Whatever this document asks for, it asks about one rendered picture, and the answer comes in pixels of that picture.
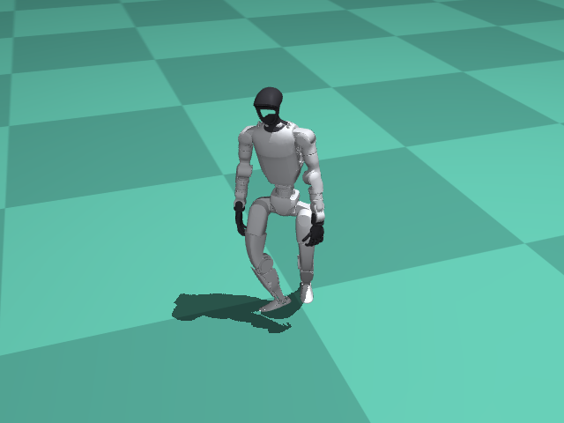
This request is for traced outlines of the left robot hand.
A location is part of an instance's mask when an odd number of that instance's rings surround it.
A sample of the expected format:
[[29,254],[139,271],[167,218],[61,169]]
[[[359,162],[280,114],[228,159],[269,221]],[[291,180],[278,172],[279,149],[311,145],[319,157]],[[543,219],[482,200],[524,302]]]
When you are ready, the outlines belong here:
[[312,246],[319,244],[319,242],[323,242],[323,234],[324,234],[323,224],[324,224],[324,221],[316,223],[316,215],[314,213],[312,213],[311,224],[313,226],[310,228],[309,234],[305,238],[302,239],[302,241],[306,241],[310,237],[309,243],[308,244],[305,243],[305,246],[307,246],[307,247],[308,246],[312,247]]

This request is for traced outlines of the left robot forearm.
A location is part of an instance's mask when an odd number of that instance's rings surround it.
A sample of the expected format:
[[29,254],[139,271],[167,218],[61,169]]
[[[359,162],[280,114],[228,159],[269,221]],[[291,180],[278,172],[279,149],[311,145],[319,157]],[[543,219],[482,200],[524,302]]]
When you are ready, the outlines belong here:
[[[314,172],[310,175],[309,181],[311,186],[308,188],[310,195],[310,209],[316,215],[316,223],[325,219],[324,203],[323,203],[323,181],[321,176]],[[312,214],[311,214],[312,216]]]

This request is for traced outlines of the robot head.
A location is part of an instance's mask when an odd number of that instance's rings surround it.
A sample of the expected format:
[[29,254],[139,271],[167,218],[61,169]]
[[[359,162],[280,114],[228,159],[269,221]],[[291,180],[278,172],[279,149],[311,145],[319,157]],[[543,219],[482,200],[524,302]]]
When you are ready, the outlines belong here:
[[[269,127],[265,127],[264,129],[268,132],[277,132],[281,130],[284,125],[287,125],[286,121],[283,121],[279,118],[279,107],[283,100],[283,95],[281,91],[274,87],[265,87],[262,89],[255,98],[254,107],[256,108],[256,112],[260,118],[260,120],[267,124]],[[260,109],[269,109],[275,110],[275,114],[268,114],[267,116],[263,117],[261,114]],[[281,127],[276,127],[278,124],[283,123]]]

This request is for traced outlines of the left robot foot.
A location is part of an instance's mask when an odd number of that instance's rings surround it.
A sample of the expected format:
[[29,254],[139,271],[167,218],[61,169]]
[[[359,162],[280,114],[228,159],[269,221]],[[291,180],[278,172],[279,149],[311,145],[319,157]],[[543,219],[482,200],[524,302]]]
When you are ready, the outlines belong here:
[[301,281],[301,301],[303,303],[311,303],[313,301],[313,291],[311,287],[311,281],[309,285],[303,285]]

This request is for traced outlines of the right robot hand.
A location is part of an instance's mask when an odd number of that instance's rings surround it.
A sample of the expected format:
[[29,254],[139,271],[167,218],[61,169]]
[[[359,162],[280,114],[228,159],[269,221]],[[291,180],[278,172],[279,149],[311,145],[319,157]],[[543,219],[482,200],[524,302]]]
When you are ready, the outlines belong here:
[[235,210],[235,222],[236,222],[236,225],[237,225],[237,230],[238,230],[239,234],[241,234],[242,236],[245,236],[245,233],[244,233],[245,229],[244,228],[247,228],[247,227],[243,224],[243,221],[242,221],[242,212],[245,210],[245,206],[242,209],[242,202],[237,201],[235,203],[234,210]]

